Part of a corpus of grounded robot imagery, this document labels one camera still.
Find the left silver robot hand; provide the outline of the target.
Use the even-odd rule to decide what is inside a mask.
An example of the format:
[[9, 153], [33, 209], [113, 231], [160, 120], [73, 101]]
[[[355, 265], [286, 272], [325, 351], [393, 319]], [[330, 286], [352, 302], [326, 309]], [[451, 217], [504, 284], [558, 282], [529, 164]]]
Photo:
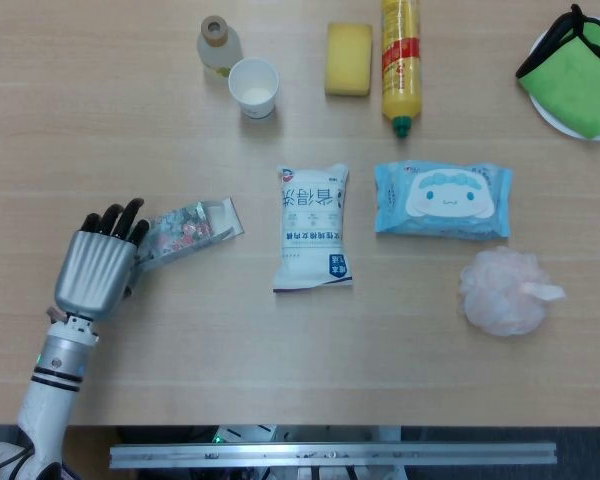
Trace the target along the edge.
[[102, 214], [90, 213], [74, 232], [56, 281], [57, 307], [69, 315], [101, 320], [123, 298], [140, 244], [150, 224], [138, 219], [144, 204], [110, 205]]

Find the floral printed cardboard box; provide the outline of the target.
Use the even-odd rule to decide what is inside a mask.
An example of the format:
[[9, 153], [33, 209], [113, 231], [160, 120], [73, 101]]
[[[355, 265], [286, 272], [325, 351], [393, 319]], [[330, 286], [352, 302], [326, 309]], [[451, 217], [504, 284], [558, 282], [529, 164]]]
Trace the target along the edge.
[[136, 256], [142, 275], [199, 250], [241, 235], [244, 230], [230, 197], [198, 201], [149, 220], [150, 229]]

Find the white laundry detergent pouch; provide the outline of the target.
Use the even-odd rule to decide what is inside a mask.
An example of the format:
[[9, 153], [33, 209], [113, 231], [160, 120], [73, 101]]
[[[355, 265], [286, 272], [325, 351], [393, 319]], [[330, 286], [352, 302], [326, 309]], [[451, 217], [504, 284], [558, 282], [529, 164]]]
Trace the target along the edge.
[[276, 293], [348, 285], [353, 274], [344, 248], [348, 167], [278, 168], [281, 180], [281, 257]]

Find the white paper cup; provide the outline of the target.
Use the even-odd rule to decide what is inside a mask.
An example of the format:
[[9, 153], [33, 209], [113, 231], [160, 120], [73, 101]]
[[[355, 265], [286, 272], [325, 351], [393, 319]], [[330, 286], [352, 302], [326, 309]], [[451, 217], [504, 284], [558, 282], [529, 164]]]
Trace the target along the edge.
[[267, 60], [244, 58], [231, 69], [228, 88], [244, 115], [251, 119], [268, 117], [275, 108], [279, 74]]

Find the frosted bottle with wooden cap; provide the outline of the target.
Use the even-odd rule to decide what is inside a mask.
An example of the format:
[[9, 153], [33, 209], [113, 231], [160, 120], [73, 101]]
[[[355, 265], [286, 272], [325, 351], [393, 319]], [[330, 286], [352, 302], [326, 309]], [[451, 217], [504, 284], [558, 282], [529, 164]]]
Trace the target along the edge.
[[197, 39], [199, 58], [207, 74], [226, 81], [234, 65], [243, 59], [236, 31], [218, 15], [206, 17]]

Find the yellow sponge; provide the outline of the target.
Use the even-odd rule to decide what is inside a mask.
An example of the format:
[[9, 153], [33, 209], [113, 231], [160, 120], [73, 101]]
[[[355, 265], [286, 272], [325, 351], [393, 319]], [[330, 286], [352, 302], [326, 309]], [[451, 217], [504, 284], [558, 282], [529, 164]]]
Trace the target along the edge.
[[327, 27], [325, 93], [367, 96], [371, 84], [372, 26], [332, 22]]

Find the blue cartoon wet wipes pack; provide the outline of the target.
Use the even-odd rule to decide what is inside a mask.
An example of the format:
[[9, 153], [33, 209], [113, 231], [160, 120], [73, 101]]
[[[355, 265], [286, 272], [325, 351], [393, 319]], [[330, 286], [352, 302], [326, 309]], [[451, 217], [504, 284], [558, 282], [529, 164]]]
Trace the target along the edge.
[[486, 241], [508, 238], [513, 171], [489, 163], [378, 164], [375, 231]]

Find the yellow bottle with green cap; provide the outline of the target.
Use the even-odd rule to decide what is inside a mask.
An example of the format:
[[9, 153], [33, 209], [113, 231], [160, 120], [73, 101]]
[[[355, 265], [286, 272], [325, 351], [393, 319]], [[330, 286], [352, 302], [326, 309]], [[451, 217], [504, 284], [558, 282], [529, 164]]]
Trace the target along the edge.
[[406, 138], [422, 109], [420, 0], [382, 0], [382, 113]]

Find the pink mesh bath pouf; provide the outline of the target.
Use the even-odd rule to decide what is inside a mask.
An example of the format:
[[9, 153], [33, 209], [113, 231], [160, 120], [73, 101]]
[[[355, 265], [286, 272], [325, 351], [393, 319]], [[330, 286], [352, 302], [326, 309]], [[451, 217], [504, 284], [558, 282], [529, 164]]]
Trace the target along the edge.
[[460, 273], [462, 313], [470, 324], [499, 337], [526, 335], [566, 297], [538, 257], [506, 246], [479, 252]]

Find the white paper plate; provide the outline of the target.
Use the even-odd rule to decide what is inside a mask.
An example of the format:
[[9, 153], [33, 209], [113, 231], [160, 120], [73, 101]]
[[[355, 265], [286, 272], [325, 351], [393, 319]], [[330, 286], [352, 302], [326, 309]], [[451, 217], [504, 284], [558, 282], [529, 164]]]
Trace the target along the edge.
[[575, 139], [578, 139], [578, 140], [600, 142], [600, 135], [598, 135], [596, 137], [593, 137], [593, 138], [586, 138], [586, 137], [580, 135], [578, 132], [570, 129], [568, 126], [566, 126], [564, 123], [562, 123], [559, 119], [557, 119], [554, 115], [552, 115], [549, 111], [547, 111], [537, 101], [537, 99], [533, 95], [529, 94], [529, 98], [530, 98], [530, 101], [531, 101], [532, 105], [534, 106], [535, 110], [538, 112], [538, 114], [549, 125], [551, 125], [553, 128], [555, 128], [556, 130], [558, 130], [562, 134], [567, 135], [567, 136], [572, 137], [572, 138], [575, 138]]

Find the green microfiber cloth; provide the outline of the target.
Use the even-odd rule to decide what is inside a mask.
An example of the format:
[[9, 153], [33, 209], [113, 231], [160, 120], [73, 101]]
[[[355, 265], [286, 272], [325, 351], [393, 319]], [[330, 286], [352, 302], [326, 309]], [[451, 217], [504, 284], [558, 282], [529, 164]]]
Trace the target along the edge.
[[563, 126], [588, 140], [600, 136], [600, 18], [572, 4], [530, 51], [516, 80]]

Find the aluminium profile rail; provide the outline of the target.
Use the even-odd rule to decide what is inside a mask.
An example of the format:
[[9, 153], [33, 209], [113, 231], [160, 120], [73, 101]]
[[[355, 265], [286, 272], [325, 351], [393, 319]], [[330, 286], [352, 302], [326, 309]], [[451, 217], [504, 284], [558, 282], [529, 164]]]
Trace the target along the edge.
[[110, 449], [112, 469], [554, 465], [554, 443], [211, 443]]

